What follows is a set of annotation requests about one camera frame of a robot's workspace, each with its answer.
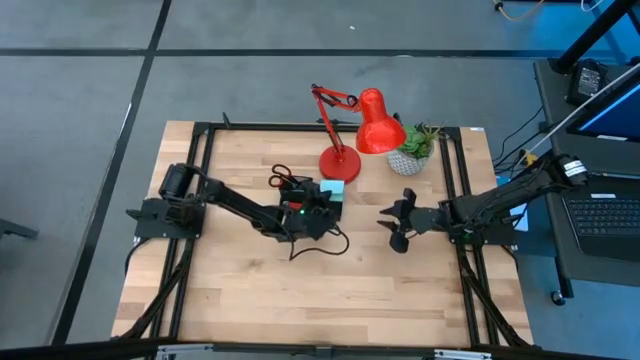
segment lamp arm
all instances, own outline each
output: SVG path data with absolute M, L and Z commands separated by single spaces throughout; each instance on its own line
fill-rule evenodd
M 342 149 L 342 140 L 338 133 L 334 130 L 331 121 L 329 120 L 329 116 L 327 115 L 327 111 L 324 108 L 324 104 L 331 107 L 339 107 L 340 109 L 349 110 L 351 112 L 357 113 L 360 112 L 360 103 L 358 102 L 358 98 L 354 95 L 349 95 L 345 93 L 341 93 L 335 90 L 325 89 L 321 86 L 317 86 L 316 84 L 311 85 L 311 93 L 313 97 L 316 99 L 316 104 L 318 105 L 318 110 L 320 110 L 320 115 L 322 115 L 322 121 L 324 122 L 324 126 L 327 128 L 327 132 L 329 133 L 329 138 L 333 143 L 333 147 L 336 149 L 336 152 L 342 158 L 344 155 L 344 150 Z

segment laptop keyboard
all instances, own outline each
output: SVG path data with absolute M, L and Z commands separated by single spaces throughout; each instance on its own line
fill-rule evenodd
M 640 236 L 640 199 L 566 200 L 579 236 Z

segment succulent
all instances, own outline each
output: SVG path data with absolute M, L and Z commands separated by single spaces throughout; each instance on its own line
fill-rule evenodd
M 440 128 L 425 126 L 423 123 L 405 125 L 404 131 L 407 139 L 398 147 L 398 150 L 416 159 L 429 156 L 433 141 L 440 136 Z

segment wooden tabletop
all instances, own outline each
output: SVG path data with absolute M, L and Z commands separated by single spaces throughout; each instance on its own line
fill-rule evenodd
M 158 196 L 169 164 L 186 160 L 193 124 L 167 123 L 148 196 Z M 495 187 L 484 131 L 462 128 L 461 132 L 472 191 Z M 354 146 L 354 133 L 341 137 Z M 199 157 L 203 144 L 200 141 Z M 267 184 L 271 166 L 286 164 L 296 175 L 319 180 L 319 155 L 330 145 L 323 132 L 218 130 L 209 175 L 260 204 L 277 204 L 278 192 Z M 456 191 L 461 194 L 452 144 L 449 152 Z M 362 170 L 346 186 L 339 223 L 351 239 L 351 248 L 342 256 L 311 252 L 289 262 L 289 244 L 263 237 L 246 220 L 208 205 L 194 250 L 180 339 L 469 345 L 460 273 L 447 235 L 428 232 L 415 237 L 409 252 L 398 254 L 388 245 L 390 232 L 376 223 L 385 218 L 378 211 L 400 199 L 405 187 L 416 192 L 419 206 L 434 207 L 446 198 L 439 147 L 426 168 L 414 176 L 393 172 L 385 155 L 360 156 Z M 344 247 L 344 239 L 327 234 L 317 242 L 299 240 L 295 246 L 296 250 L 319 246 L 337 251 Z M 153 239 L 131 259 L 113 335 L 128 330 L 157 293 L 166 249 L 167 240 Z M 495 303 L 520 336 L 531 341 L 513 259 L 496 246 L 485 247 L 484 255 Z M 172 304 L 170 298 L 161 334 L 168 332 Z M 487 341 L 481 309 L 476 299 L 481 338 Z

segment metal pole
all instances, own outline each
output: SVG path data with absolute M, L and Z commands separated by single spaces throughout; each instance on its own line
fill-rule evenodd
M 566 74 L 596 41 L 615 25 L 638 0 L 615 0 L 596 21 L 557 60 L 551 61 L 554 71 Z

